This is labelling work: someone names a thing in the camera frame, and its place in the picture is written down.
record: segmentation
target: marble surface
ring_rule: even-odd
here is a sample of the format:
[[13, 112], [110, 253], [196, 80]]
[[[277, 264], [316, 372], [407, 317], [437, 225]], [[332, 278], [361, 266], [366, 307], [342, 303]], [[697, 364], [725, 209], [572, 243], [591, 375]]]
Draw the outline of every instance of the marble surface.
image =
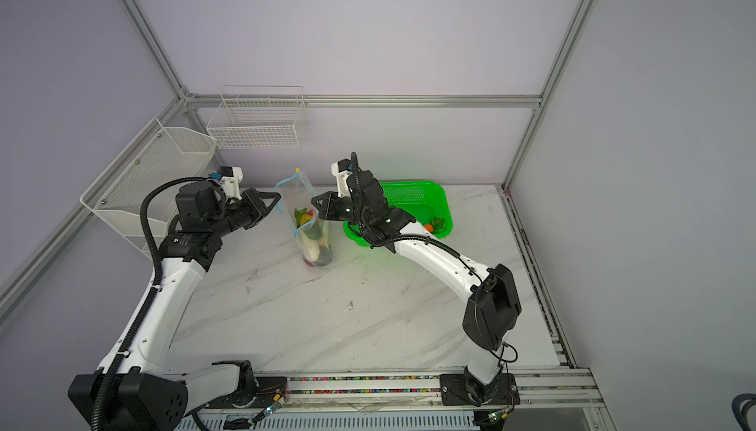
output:
[[[454, 229], [444, 241], [515, 276], [523, 312], [509, 336], [510, 368], [559, 360], [493, 185], [445, 187]], [[359, 247], [333, 223], [334, 260], [302, 261], [283, 218], [223, 238], [196, 288], [168, 357], [171, 373], [246, 359], [255, 371], [463, 367], [477, 347], [462, 331], [464, 304], [440, 280], [388, 249]]]

